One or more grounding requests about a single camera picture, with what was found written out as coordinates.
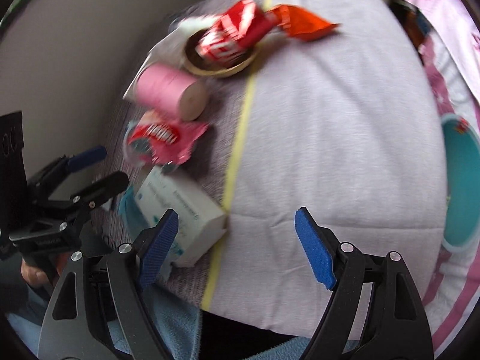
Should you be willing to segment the person's left hand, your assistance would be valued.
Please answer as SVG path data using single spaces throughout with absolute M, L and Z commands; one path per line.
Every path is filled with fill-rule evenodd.
M 61 276 L 64 267 L 70 259 L 70 253 L 61 253 L 55 258 L 57 275 Z M 47 274 L 39 267 L 34 267 L 21 260 L 20 273 L 24 281 L 32 288 L 38 289 L 49 283 Z

